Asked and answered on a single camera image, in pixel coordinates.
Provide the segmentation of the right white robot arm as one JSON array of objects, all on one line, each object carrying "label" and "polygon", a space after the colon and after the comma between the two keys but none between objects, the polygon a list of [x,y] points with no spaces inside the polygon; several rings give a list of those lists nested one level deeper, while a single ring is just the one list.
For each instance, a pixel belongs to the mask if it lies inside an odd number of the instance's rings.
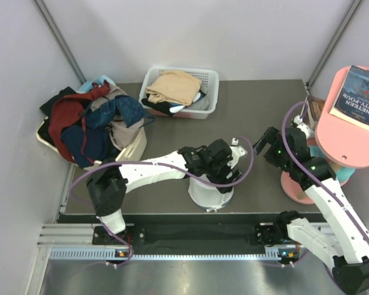
[{"label": "right white robot arm", "polygon": [[313,157],[299,125],[268,127],[253,145],[264,159],[288,173],[318,207],[334,238],[322,233],[304,215],[284,211],[273,222],[275,240],[297,242],[319,258],[345,294],[369,289],[369,230],[345,197],[335,172],[323,157]]}]

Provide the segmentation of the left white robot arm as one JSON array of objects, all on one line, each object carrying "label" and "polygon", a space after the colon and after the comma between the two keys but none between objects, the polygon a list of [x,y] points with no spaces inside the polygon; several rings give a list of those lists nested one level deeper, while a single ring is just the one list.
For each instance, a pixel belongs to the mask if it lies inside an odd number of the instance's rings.
[{"label": "left white robot arm", "polygon": [[242,176],[235,166],[246,154],[237,140],[228,144],[218,139],[208,146],[186,146],[141,162],[111,163],[87,180],[95,215],[107,227],[107,238],[122,243],[127,236],[122,214],[126,193],[161,181],[185,178],[189,178],[188,194],[192,201],[208,212],[218,211],[232,199],[234,183]]}]

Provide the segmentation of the white mesh laundry bag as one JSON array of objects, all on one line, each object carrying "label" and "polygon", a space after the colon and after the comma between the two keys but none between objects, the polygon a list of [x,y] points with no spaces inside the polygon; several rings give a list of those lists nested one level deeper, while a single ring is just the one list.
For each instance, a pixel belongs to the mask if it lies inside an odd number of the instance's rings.
[{"label": "white mesh laundry bag", "polygon": [[205,183],[194,178],[189,179],[188,193],[193,202],[206,212],[218,211],[224,208],[232,199],[234,189],[230,192],[221,193],[217,187],[210,186],[210,181],[205,175],[201,176]]}]

